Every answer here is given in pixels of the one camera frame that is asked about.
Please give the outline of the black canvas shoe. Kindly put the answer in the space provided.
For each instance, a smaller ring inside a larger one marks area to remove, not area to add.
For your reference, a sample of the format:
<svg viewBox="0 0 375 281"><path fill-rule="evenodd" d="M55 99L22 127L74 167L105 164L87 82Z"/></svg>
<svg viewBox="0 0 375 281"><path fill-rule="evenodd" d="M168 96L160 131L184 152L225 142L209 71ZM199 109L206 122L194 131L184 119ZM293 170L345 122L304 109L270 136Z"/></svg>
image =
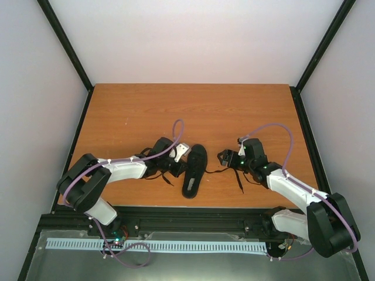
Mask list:
<svg viewBox="0 0 375 281"><path fill-rule="evenodd" d="M185 198L196 197L202 177L207 168L207 151L201 144L192 146L187 157L187 170L182 186L182 195Z"/></svg>

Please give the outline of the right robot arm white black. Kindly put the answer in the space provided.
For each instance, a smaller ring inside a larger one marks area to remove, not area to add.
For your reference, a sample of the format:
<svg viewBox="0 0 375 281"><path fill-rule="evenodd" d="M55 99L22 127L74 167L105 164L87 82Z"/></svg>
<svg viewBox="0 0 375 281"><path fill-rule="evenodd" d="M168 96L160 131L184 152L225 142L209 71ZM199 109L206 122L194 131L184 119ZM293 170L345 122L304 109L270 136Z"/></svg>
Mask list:
<svg viewBox="0 0 375 281"><path fill-rule="evenodd" d="M217 157L222 166L250 174L253 180L292 202L300 213L279 208L270 214L272 231L288 232L328 258L343 250L356 251L360 232L346 199L339 193L316 190L270 162L257 138L239 139L238 152L226 149Z"/></svg>

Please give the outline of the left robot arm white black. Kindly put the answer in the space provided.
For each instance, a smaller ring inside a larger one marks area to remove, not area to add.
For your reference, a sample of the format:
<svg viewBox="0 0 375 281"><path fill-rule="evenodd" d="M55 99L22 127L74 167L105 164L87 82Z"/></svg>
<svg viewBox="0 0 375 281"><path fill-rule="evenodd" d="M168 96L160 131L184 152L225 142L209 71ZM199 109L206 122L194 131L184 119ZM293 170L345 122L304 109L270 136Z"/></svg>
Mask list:
<svg viewBox="0 0 375 281"><path fill-rule="evenodd" d="M182 158L189 152L187 144L161 137L152 148L145 148L124 160L98 159L87 153L62 176L57 190L71 208L95 218L108 235L117 235L122 221L117 218L114 207L101 197L106 185L121 180L147 179L157 172L179 177L187 169Z"/></svg>

